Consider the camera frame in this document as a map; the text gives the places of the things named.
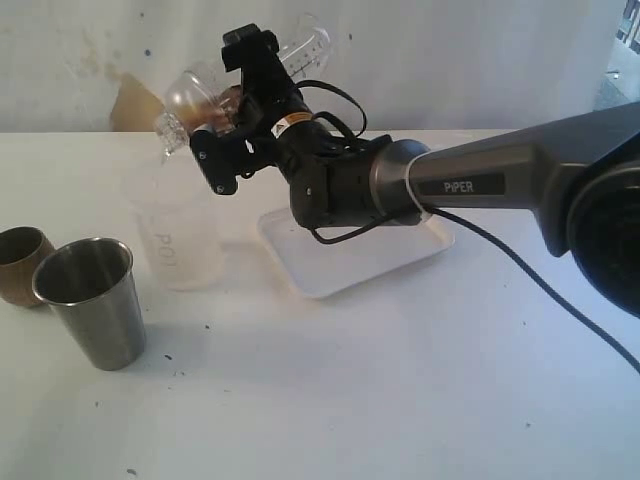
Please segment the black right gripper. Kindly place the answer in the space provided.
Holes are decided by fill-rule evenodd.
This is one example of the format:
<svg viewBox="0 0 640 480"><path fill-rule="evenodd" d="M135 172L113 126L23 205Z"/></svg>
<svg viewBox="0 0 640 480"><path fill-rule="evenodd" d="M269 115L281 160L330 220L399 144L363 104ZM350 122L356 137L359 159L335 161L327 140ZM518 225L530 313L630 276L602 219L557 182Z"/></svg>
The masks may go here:
<svg viewBox="0 0 640 480"><path fill-rule="evenodd" d="M227 71L241 74L235 129L220 139L219 169L248 175L267 166L284 175L320 172L320 123L278 57L275 34L248 24L223 35Z"/></svg>

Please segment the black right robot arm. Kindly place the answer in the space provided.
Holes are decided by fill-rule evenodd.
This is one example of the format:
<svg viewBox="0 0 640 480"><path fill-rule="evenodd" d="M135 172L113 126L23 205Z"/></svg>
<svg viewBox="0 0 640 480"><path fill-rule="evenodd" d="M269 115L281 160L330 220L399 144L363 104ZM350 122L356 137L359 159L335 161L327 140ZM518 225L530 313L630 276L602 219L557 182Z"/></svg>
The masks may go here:
<svg viewBox="0 0 640 480"><path fill-rule="evenodd" d="M278 56L276 36L249 24L221 57L241 74L235 117L289 186L306 229L413 225L441 208L524 209L550 254L571 254L606 299L639 311L639 107L613 108L432 151L416 140L362 140L312 113Z"/></svg>

